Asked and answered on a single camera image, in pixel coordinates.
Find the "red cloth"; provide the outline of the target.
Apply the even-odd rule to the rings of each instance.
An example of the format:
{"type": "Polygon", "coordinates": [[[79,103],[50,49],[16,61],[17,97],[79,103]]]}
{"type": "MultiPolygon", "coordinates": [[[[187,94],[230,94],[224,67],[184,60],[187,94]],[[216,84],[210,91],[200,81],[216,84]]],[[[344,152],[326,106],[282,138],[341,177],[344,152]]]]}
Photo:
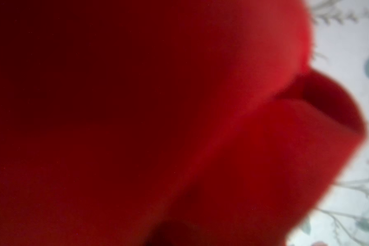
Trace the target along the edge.
{"type": "Polygon", "coordinates": [[[367,136],[304,1],[0,1],[0,246],[283,246],[367,136]]]}

